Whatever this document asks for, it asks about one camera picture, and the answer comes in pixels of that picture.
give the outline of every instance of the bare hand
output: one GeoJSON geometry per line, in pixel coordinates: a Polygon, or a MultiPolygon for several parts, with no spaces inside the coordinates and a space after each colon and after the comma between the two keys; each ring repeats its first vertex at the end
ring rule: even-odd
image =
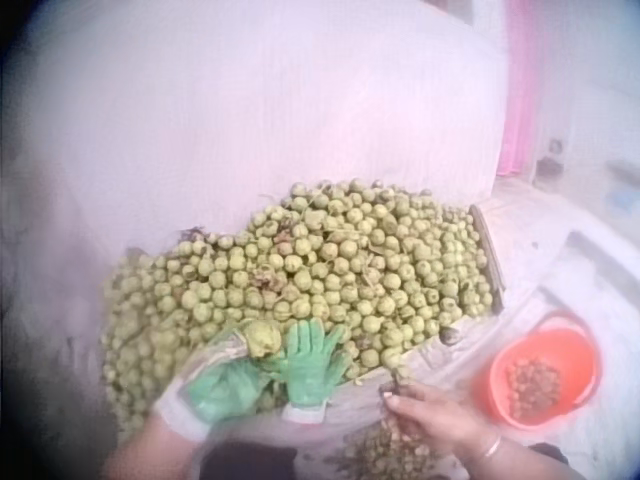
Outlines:
{"type": "Polygon", "coordinates": [[[471,410],[435,387],[409,382],[399,395],[385,397],[385,403],[405,433],[419,433],[429,446],[461,460],[482,456],[497,438],[471,410]]]}

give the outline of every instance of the pile of green walnuts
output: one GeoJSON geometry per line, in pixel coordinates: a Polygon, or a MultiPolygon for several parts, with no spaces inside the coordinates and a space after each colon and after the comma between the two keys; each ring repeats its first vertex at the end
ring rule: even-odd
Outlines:
{"type": "MultiPolygon", "coordinates": [[[[493,302],[487,257],[467,209],[359,180],[295,184],[236,235],[185,232],[170,252],[133,252],[105,285],[107,396],[125,432],[138,428],[190,353],[247,319],[283,335],[298,319],[347,327],[356,379],[493,302]]],[[[260,400],[283,401],[281,385],[260,400]]]]}

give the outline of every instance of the bracelet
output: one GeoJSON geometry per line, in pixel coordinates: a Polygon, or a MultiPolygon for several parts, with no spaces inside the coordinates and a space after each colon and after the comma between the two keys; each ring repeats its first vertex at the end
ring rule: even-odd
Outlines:
{"type": "Polygon", "coordinates": [[[498,438],[496,439],[495,442],[493,442],[493,445],[491,445],[489,450],[487,450],[484,453],[484,455],[482,455],[481,460],[486,460],[487,458],[493,457],[495,453],[498,451],[498,448],[500,447],[501,443],[502,443],[502,435],[498,435],[498,438]]]}

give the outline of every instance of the walnuts in bucket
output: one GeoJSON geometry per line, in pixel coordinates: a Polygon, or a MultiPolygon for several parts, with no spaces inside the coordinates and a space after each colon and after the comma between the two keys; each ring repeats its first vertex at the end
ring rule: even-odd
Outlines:
{"type": "Polygon", "coordinates": [[[544,413],[560,398],[560,373],[540,359],[522,358],[507,368],[511,416],[527,420],[544,413]]]}

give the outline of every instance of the wrist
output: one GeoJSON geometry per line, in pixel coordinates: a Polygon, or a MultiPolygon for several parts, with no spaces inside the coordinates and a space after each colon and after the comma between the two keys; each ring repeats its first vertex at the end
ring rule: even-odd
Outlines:
{"type": "Polygon", "coordinates": [[[479,424],[454,446],[454,454],[464,464],[481,460],[494,448],[500,434],[493,428],[479,424]]]}

